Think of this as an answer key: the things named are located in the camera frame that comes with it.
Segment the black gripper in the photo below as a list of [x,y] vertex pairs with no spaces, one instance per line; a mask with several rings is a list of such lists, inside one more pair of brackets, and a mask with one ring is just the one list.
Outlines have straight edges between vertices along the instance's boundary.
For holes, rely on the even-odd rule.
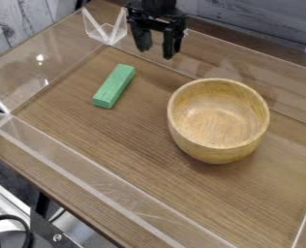
[[129,0],[126,20],[134,45],[144,52],[152,47],[150,30],[162,32],[162,58],[170,59],[180,51],[186,16],[176,8],[177,0]]

